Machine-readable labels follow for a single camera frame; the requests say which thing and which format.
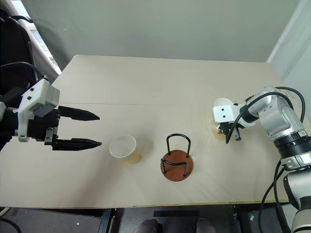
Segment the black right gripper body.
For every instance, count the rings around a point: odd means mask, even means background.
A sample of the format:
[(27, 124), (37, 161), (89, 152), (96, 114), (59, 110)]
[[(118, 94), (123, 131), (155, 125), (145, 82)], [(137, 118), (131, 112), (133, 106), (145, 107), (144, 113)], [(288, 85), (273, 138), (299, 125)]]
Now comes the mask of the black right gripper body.
[(224, 135), (229, 135), (229, 133), (231, 132), (231, 128), (232, 128), (233, 122), (222, 122), (220, 123), (219, 128), (224, 130)]

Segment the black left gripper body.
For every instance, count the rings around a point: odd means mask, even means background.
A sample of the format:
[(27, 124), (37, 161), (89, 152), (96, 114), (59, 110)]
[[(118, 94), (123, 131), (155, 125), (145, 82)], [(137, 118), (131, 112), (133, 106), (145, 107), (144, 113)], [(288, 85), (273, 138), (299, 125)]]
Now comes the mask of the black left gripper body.
[(59, 120), (58, 109), (53, 109), (43, 117), (35, 116), (28, 122), (28, 137), (42, 141), (45, 145), (56, 146)]

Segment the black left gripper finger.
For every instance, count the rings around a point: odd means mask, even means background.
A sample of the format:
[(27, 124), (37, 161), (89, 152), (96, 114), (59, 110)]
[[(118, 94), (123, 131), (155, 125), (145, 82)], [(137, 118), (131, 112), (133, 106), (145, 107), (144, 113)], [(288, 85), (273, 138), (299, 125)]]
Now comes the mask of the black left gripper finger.
[(71, 140), (55, 139), (52, 142), (52, 150), (63, 151), (80, 151), (92, 149), (101, 146), (101, 142), (97, 142), (91, 139), (72, 138)]
[(77, 108), (71, 108), (71, 107), (65, 107), (65, 106), (58, 106), (58, 112), (60, 116), (62, 117), (69, 117), (73, 120), (80, 120), (80, 121), (93, 121), (93, 120), (100, 120), (100, 117), (95, 115), (92, 112), (77, 109)]

